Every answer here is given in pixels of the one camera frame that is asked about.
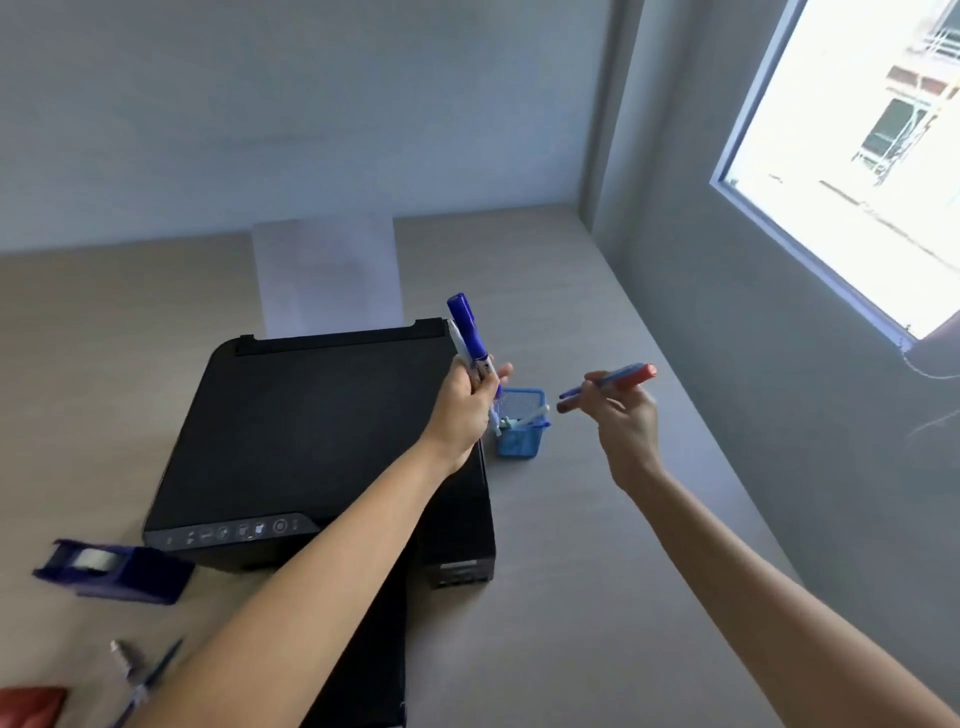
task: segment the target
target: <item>printer control panel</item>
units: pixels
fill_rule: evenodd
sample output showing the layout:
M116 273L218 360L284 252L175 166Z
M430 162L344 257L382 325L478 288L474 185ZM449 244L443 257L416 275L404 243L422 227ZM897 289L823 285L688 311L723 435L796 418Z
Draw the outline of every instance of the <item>printer control panel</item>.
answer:
M143 543L161 551L180 551L221 544L276 539L282 536L320 533L320 528L303 513L281 513L237 521L201 523L161 531L147 531Z

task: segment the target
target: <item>blue basket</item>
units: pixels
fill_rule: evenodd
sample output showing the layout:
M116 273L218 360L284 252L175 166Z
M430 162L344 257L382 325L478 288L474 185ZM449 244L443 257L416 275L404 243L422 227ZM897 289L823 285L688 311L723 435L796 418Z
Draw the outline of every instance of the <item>blue basket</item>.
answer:
M546 395L542 389L504 387L503 396L496 403L496 413L501 419L522 420L545 404ZM540 415L529 425L501 429L496 438L496 454L500 457L534 457L540 450L540 436L549 426L546 416Z

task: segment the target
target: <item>wooden table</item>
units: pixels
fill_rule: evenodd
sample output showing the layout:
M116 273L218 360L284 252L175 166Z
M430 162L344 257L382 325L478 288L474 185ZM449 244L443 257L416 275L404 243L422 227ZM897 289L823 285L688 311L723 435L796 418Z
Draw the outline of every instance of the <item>wooden table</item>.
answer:
M466 291L516 386L555 397L583 372L660 375L664 459L792 574L773 536L574 212L396 221L408 323ZM107 644L158 657L202 643L263 580L198 570L174 607L81 600L30 569L60 536L136 543L210 351L262 334L245 235L0 258L4 508L0 684L74 688L64 726L125 700ZM496 577L411 590L411 726L779 725L759 689L612 484L592 422L555 418L540 455L489 458Z

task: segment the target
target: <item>white paper sheet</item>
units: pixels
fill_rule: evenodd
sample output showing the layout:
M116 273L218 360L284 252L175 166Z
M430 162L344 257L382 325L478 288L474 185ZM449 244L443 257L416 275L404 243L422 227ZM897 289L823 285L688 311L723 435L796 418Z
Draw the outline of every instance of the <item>white paper sheet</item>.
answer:
M285 220L252 236L269 338L403 326L393 218Z

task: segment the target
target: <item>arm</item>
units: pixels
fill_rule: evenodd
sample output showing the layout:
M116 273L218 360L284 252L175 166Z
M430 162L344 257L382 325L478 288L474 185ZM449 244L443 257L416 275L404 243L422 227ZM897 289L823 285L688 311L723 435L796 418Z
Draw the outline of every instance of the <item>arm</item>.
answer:
M917 678L760 558L666 472L657 408L641 388L600 392L588 381L558 411L578 407L597 422L613 480L653 527L784 725L960 726L960 717Z
M510 373L508 364L501 376ZM280 569L141 711L136 728L297 728L496 394L454 360L422 436Z

